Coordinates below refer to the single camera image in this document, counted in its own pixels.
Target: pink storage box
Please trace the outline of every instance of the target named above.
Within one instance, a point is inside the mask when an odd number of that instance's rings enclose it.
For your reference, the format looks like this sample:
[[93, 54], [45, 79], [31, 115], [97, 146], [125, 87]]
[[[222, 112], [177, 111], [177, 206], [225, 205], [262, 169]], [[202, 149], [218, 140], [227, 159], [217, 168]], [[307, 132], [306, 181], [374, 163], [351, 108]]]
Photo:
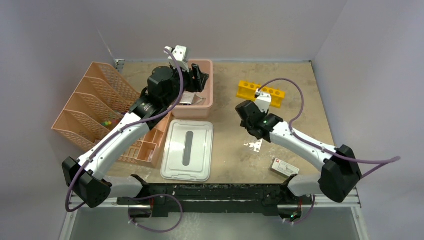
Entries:
[[214, 104], [214, 67], [209, 59], [192, 59], [188, 65], [197, 64], [202, 73], [209, 74], [209, 79], [204, 86], [203, 92], [196, 92], [202, 98], [205, 98], [197, 105], [181, 106], [178, 105], [172, 110], [172, 115], [178, 119], [206, 119], [209, 117], [212, 105]]

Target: small box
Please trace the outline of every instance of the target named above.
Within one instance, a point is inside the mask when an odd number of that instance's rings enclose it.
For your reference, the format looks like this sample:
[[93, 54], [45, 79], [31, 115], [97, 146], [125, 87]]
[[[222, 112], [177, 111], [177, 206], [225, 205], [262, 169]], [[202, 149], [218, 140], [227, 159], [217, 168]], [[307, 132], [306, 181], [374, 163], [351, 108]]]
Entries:
[[193, 100], [195, 99], [195, 95], [196, 95], [196, 93], [194, 93], [194, 92], [185, 91], [182, 94], [182, 98], [179, 101], [179, 104], [182, 104], [182, 105], [192, 105], [193, 104]]
[[274, 158], [272, 160], [270, 171], [279, 175], [290, 177], [293, 174], [299, 174], [299, 168], [282, 161], [281, 159]]

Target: small red and white box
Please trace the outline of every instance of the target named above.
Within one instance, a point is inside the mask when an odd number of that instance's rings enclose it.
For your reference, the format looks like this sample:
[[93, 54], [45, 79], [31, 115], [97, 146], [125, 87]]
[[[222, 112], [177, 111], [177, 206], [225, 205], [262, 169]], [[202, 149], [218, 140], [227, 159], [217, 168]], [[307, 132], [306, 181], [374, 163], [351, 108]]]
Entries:
[[290, 177], [293, 174], [299, 174], [299, 168], [290, 165], [287, 162], [278, 158], [274, 158], [272, 160], [272, 164], [269, 170], [279, 175], [284, 175], [287, 177]]

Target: metal frame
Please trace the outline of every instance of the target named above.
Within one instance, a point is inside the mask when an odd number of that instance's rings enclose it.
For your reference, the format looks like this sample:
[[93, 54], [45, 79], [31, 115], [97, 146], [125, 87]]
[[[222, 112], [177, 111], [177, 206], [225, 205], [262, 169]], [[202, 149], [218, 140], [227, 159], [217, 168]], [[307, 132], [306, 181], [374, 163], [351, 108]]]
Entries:
[[122, 74], [122, 70], [124, 69], [125, 59], [115, 59], [115, 68], [118, 73]]
[[60, 233], [59, 240], [71, 239], [72, 230], [74, 229], [75, 219], [77, 218], [78, 211], [68, 212], [66, 214], [65, 222]]
[[[83, 201], [75, 194], [71, 196], [70, 207], [76, 207], [81, 204]], [[117, 205], [117, 198], [108, 198], [97, 208], [140, 208], [140, 209], [150, 209], [149, 205]], [[298, 205], [278, 205], [279, 209], [295, 209]], [[361, 208], [360, 199], [358, 196], [358, 191], [354, 188], [346, 199], [342, 203], [336, 203], [330, 200], [325, 195], [319, 194], [315, 196], [315, 208]]]
[[365, 223], [364, 215], [360, 207], [352, 207], [352, 215], [356, 225], [356, 231], [360, 240], [369, 240], [367, 225]]

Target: pink plastic basket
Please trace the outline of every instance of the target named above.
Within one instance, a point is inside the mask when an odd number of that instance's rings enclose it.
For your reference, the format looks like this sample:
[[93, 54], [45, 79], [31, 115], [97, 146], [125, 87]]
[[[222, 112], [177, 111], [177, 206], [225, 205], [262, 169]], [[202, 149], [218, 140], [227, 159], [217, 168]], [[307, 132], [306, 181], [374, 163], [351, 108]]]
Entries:
[[192, 64], [198, 64], [203, 73], [209, 74], [209, 80], [207, 80], [203, 92], [196, 93], [205, 99], [197, 105], [176, 106], [172, 110], [172, 115], [178, 119], [205, 119], [209, 116], [214, 104], [214, 67], [212, 61], [208, 59], [192, 59], [188, 61], [189, 66]]
[[[87, 152], [118, 124], [105, 127], [102, 123], [120, 120], [139, 95], [111, 65], [93, 62], [52, 129]], [[169, 113], [118, 160], [155, 168], [162, 160], [171, 120]]]

